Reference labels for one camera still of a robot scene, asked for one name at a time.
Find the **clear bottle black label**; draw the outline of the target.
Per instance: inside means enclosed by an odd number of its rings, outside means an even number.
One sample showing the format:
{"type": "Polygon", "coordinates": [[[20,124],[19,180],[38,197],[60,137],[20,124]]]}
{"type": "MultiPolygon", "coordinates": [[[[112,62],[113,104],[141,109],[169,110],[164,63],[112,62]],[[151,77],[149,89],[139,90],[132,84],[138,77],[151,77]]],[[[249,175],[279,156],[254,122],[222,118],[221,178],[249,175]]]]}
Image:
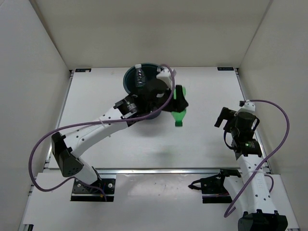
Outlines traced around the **clear bottle black label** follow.
{"type": "Polygon", "coordinates": [[[141,64],[136,64],[135,65],[135,86],[137,88],[142,88],[146,84],[146,76],[145,73],[142,69],[141,64]]]}

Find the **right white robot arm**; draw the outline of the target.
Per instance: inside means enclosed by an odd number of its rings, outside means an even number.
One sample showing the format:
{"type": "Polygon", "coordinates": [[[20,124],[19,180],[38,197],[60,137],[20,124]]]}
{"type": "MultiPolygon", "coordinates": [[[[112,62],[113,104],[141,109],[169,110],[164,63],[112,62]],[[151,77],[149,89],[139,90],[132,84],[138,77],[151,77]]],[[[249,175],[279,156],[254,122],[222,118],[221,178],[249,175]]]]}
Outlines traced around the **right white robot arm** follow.
{"type": "Polygon", "coordinates": [[[285,231],[287,217],[279,214],[270,196],[270,191],[263,171],[263,157],[259,143],[254,139],[259,119],[254,110],[243,107],[238,111],[222,108],[215,127],[220,127],[223,120],[224,133],[230,133],[241,174],[229,174],[216,180],[216,187],[231,196],[231,208],[239,213],[238,230],[240,231],[285,231]]]}

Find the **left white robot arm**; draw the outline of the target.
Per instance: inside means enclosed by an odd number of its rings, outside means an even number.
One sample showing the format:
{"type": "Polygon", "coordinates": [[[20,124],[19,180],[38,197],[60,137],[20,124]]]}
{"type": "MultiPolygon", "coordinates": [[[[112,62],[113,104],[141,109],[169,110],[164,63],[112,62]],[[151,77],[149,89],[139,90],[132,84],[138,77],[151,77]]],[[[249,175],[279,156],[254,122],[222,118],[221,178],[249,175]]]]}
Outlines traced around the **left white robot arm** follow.
{"type": "Polygon", "coordinates": [[[84,126],[67,134],[56,132],[51,137],[52,154],[63,177],[75,177],[91,193],[97,192],[103,181],[94,167],[81,156],[93,145],[111,134],[136,123],[158,108],[165,112],[182,113],[188,107],[186,89],[176,85],[172,90],[160,79],[152,79],[145,86],[115,103],[95,125],[84,126]]]}

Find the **green plastic bottle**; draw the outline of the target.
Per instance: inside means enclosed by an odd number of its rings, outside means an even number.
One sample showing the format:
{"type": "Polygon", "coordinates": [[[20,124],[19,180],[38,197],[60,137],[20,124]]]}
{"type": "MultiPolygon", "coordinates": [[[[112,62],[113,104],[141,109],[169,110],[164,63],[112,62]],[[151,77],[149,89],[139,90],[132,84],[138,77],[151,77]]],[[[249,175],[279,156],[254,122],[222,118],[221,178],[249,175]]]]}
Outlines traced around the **green plastic bottle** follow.
{"type": "MultiPolygon", "coordinates": [[[[174,95],[173,95],[173,99],[176,100],[177,99],[177,91],[179,89],[179,92],[183,94],[183,96],[185,97],[186,95],[186,88],[183,87],[182,85],[176,85],[175,89],[174,89],[174,95]]],[[[183,126],[183,119],[186,115],[186,109],[182,112],[171,112],[171,115],[173,116],[173,118],[175,119],[175,127],[182,127],[183,126]]]]}

